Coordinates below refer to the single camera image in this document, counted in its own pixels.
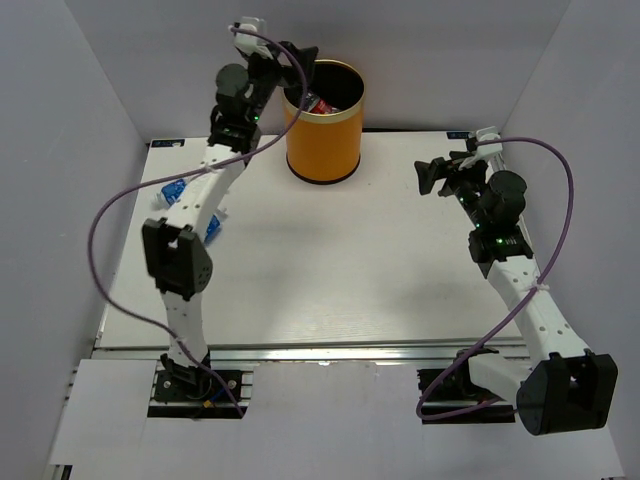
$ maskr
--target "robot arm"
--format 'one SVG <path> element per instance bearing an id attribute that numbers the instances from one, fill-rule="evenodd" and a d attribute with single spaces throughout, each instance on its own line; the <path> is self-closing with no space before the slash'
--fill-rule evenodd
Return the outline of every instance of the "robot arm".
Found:
<path id="1" fill-rule="evenodd" d="M 245 17 L 235 27 L 264 34 L 265 22 Z M 289 42 L 282 45 L 311 79 L 318 49 L 298 50 Z M 229 187 L 248 164 L 248 160 L 231 160 L 250 154 L 258 146 L 261 132 L 257 122 L 275 88 L 295 87 L 299 82 L 291 67 L 278 62 L 279 51 L 262 40 L 236 33 L 234 46 L 247 67 L 226 65 L 216 77 L 217 105 L 211 113 L 211 135 L 198 165 L 206 173 L 191 179 L 166 217 L 147 219 L 142 227 L 147 271 L 162 296 L 168 325 L 193 357 L 206 366 L 210 361 L 202 330 L 201 293 L 213 275 L 213 263 L 203 243 L 206 229 Z M 175 339 L 171 339 L 161 362 L 170 384 L 189 398 L 201 398 L 209 391 L 211 379 L 184 355 Z"/>
<path id="2" fill-rule="evenodd" d="M 515 317 L 529 349 L 531 371 L 483 348 L 460 369 L 466 392 L 484 389 L 516 405 L 525 428 L 534 435 L 601 428 L 605 425 L 617 378 L 609 355 L 596 355 L 571 328 L 539 276 L 533 251 L 518 221 L 525 208 L 524 180 L 510 171 L 485 181 L 487 160 L 500 145 L 477 147 L 499 139 L 495 128 L 467 140 L 467 152 L 450 160 L 416 162 L 422 195 L 445 180 L 440 196 L 455 196 L 471 219 L 469 251 L 489 283 L 512 310 L 532 288 L 538 291 Z"/>

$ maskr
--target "white panel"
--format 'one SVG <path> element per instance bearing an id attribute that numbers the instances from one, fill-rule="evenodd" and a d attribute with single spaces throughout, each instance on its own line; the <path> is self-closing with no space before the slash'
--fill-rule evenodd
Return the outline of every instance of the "white panel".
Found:
<path id="1" fill-rule="evenodd" d="M 50 463 L 73 465 L 135 452 L 147 417 L 154 360 L 83 360 Z"/>
<path id="2" fill-rule="evenodd" d="M 501 127 L 568 3 L 67 0 L 146 139 L 208 134 L 216 72 L 242 62 L 226 30 L 242 15 L 354 65 L 367 82 L 367 126 Z M 265 131 L 282 125 L 279 103 Z"/>
<path id="3" fill-rule="evenodd" d="M 0 463 L 3 478 L 32 480 L 100 321 L 89 224 L 139 178 L 144 143 L 62 0 L 4 0 L 0 12 Z M 107 282 L 131 207 L 101 229 Z"/>
<path id="4" fill-rule="evenodd" d="M 576 332 L 618 364 L 610 423 L 629 478 L 640 478 L 638 19 L 638 2 L 574 1 L 504 129 L 551 142 L 573 167 L 575 215 L 550 283 Z M 535 147 L 506 152 L 529 183 L 526 219 L 544 262 L 561 228 L 564 174 Z"/>
<path id="5" fill-rule="evenodd" d="M 532 437 L 520 424 L 423 426 L 414 413 L 411 366 L 270 364 L 258 367 L 254 378 L 243 420 L 148 419 L 135 460 L 117 451 L 110 462 L 86 457 L 74 466 L 73 480 L 584 480 L 621 474 L 606 428 Z"/>
<path id="6" fill-rule="evenodd" d="M 203 139 L 150 150 L 144 178 L 189 170 Z M 289 171 L 284 142 L 256 156 L 222 207 L 209 253 L 205 340 L 219 344 L 479 338 L 506 315 L 470 258 L 472 228 L 454 197 L 421 197 L 414 160 L 462 141 L 438 133 L 367 133 L 348 180 L 309 185 Z M 138 196 L 113 295 L 166 321 L 147 274 L 140 229 L 159 188 Z M 519 336 L 511 325 L 502 332 Z M 165 332 L 108 308 L 102 347 L 164 346 Z"/>

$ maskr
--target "black tag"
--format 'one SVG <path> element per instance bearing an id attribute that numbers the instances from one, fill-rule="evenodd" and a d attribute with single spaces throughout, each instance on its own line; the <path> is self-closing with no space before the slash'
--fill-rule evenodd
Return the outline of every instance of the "black tag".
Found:
<path id="1" fill-rule="evenodd" d="M 449 140 L 466 140 L 471 132 L 447 132 Z"/>
<path id="2" fill-rule="evenodd" d="M 184 138 L 176 138 L 173 140 L 154 140 L 151 142 L 151 148 L 166 147 L 184 147 Z"/>

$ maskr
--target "wall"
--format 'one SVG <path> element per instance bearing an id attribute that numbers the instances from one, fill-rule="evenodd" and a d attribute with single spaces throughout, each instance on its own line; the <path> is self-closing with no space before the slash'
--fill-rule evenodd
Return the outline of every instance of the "wall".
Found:
<path id="1" fill-rule="evenodd" d="M 545 139 L 573 166 L 575 215 L 550 283 L 578 333 L 618 364 L 609 423 L 629 478 L 640 478 L 639 18 L 638 2 L 574 0 L 503 132 Z M 544 263 L 560 232 L 566 180 L 535 147 L 506 156 L 529 183 L 526 219 Z"/>
<path id="2" fill-rule="evenodd" d="M 226 27 L 267 19 L 367 81 L 367 126 L 504 125 L 568 0 L 66 0 L 145 139 L 204 136 L 216 72 L 241 62 Z M 283 124 L 280 99 L 261 119 Z"/>
<path id="3" fill-rule="evenodd" d="M 62 0 L 5 0 L 0 13 L 0 463 L 2 478 L 33 480 L 100 320 L 87 230 L 139 177 L 144 144 Z M 107 278 L 130 208 L 101 229 Z"/>

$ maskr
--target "tabletop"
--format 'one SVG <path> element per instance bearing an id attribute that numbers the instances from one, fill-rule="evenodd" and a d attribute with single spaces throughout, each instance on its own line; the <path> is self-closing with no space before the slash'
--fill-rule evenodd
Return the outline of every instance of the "tabletop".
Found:
<path id="1" fill-rule="evenodd" d="M 269 141 L 263 137 L 261 143 Z M 197 167 L 206 139 L 150 148 L 143 181 Z M 208 247 L 203 293 L 210 345 L 395 342 L 479 338 L 506 315 L 468 251 L 472 225 L 455 198 L 421 197 L 413 162 L 464 142 L 446 132 L 365 133 L 362 161 L 329 186 L 296 178 L 285 143 L 256 155 L 231 187 Z M 144 261 L 141 228 L 161 186 L 138 193 L 111 293 L 166 322 Z M 519 337 L 509 325 L 502 337 Z M 160 329 L 105 308 L 99 346 L 162 347 Z"/>

